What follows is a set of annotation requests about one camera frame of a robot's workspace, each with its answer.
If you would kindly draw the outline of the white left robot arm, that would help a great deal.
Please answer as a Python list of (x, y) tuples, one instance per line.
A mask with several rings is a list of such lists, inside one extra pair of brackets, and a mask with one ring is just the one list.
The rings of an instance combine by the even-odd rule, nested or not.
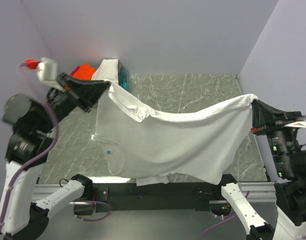
[(58, 124), (75, 108), (90, 112), (110, 87), (108, 81), (77, 80), (65, 73), (57, 77), (56, 83), (60, 89), (52, 88), (42, 102), (19, 93), (4, 106), (2, 120), (13, 130), (5, 155), (6, 176), (0, 202), (0, 235), (6, 240), (35, 240), (70, 202), (95, 200), (92, 180), (77, 174), (60, 190), (32, 201), (36, 181), (57, 142)]

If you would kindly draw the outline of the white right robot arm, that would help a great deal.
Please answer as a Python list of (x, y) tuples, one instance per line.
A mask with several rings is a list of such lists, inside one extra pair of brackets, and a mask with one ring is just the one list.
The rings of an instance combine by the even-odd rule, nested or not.
[(306, 114), (282, 111), (260, 100), (252, 103), (251, 132), (266, 136), (275, 169), (283, 182), (275, 182), (277, 224), (272, 227), (251, 206), (237, 183), (219, 182), (215, 198), (226, 199), (244, 226), (248, 240), (306, 240), (306, 150), (297, 140), (306, 129)]

